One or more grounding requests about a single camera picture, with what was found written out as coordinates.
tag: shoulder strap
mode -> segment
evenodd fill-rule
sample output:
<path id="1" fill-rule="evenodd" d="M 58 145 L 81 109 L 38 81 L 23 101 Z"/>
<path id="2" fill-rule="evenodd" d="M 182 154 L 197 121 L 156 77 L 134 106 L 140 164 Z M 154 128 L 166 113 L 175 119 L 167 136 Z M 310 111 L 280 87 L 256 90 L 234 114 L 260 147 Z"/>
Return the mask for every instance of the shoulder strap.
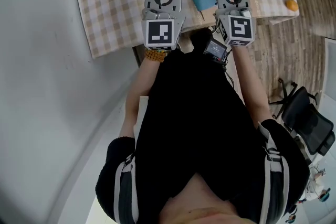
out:
<path id="1" fill-rule="evenodd" d="M 259 224 L 273 224 L 284 215 L 289 191 L 289 168 L 286 159 L 277 151 L 269 131 L 259 124 L 267 139 L 265 156 L 265 187 Z"/>
<path id="2" fill-rule="evenodd" d="M 131 154 L 125 162 L 118 166 L 116 171 L 113 200 L 116 223 L 135 224 L 138 221 L 139 209 L 136 190 L 135 157 Z"/>

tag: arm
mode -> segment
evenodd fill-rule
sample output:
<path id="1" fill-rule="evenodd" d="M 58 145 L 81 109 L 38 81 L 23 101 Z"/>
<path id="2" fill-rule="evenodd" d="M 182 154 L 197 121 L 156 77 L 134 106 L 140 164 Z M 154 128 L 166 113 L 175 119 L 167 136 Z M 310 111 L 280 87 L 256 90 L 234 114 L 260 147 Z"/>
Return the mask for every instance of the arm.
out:
<path id="1" fill-rule="evenodd" d="M 245 106 L 255 127 L 258 122 L 272 119 L 266 91 L 261 84 L 246 47 L 232 46 L 233 57 L 239 77 Z"/>
<path id="2" fill-rule="evenodd" d="M 319 197 L 318 193 L 321 193 L 322 190 L 323 190 L 323 187 L 316 184 L 315 180 L 310 180 L 308 182 L 308 191 L 306 193 L 307 201 L 317 199 Z"/>
<path id="3" fill-rule="evenodd" d="M 139 109 L 139 98 L 143 95 L 148 95 L 151 90 L 156 74 L 158 72 L 160 62 L 151 61 L 147 58 L 143 60 L 139 68 L 135 81 L 131 84 L 129 93 L 126 99 L 126 113 L 125 120 L 122 124 L 122 128 L 119 137 L 127 136 L 133 137 L 133 126 L 136 124 Z"/>
<path id="4" fill-rule="evenodd" d="M 323 175 L 323 172 L 318 172 L 317 174 L 314 175 L 314 179 L 318 179 Z"/>

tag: black mesh chair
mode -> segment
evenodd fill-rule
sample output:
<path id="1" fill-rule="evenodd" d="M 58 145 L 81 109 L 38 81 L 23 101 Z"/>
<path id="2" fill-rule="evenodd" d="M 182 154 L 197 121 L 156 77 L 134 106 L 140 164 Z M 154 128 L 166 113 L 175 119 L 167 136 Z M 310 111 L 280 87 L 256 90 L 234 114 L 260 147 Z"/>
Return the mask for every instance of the black mesh chair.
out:
<path id="1" fill-rule="evenodd" d="M 281 118 L 284 125 L 289 131 L 294 130 L 302 137 L 311 155 L 319 153 L 325 156 L 335 142 L 335 134 L 332 131 L 334 124 L 322 116 L 310 103 L 310 97 L 316 101 L 314 95 L 309 94 L 305 87 L 294 92 L 297 84 L 292 83 L 292 85 L 294 89 L 289 95 L 284 92 L 284 99 L 281 103 L 283 105 L 279 112 L 282 113 Z"/>

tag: wall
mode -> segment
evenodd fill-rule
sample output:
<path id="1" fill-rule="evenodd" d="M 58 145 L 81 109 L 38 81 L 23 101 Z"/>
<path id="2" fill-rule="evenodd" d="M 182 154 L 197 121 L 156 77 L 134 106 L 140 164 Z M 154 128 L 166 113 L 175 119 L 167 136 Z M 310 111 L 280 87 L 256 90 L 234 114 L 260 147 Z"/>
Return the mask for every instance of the wall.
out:
<path id="1" fill-rule="evenodd" d="M 319 112 L 327 119 L 336 124 L 336 44 L 327 43 L 326 46 L 326 69 L 324 75 L 323 92 L 319 104 Z M 336 143 L 332 145 L 325 157 L 319 163 L 319 169 L 325 168 L 326 175 L 323 177 L 325 188 L 331 187 L 330 197 L 326 202 L 320 202 L 317 199 L 306 202 L 303 207 L 307 213 L 310 223 L 330 224 L 336 217 Z"/>
<path id="2" fill-rule="evenodd" d="M 83 224 L 87 221 L 96 197 L 94 190 L 105 164 L 107 148 L 121 130 L 125 115 L 124 100 L 125 95 L 84 150 L 60 193 L 48 224 Z"/>
<path id="3" fill-rule="evenodd" d="M 110 224 L 114 221 L 105 214 L 97 198 L 94 199 L 86 224 Z"/>
<path id="4" fill-rule="evenodd" d="M 336 210 L 331 212 L 326 217 L 322 218 L 320 221 L 315 224 L 336 224 Z"/>
<path id="5" fill-rule="evenodd" d="M 92 60 L 77 0 L 0 0 L 0 48 L 0 218 L 45 223 L 137 65 Z"/>

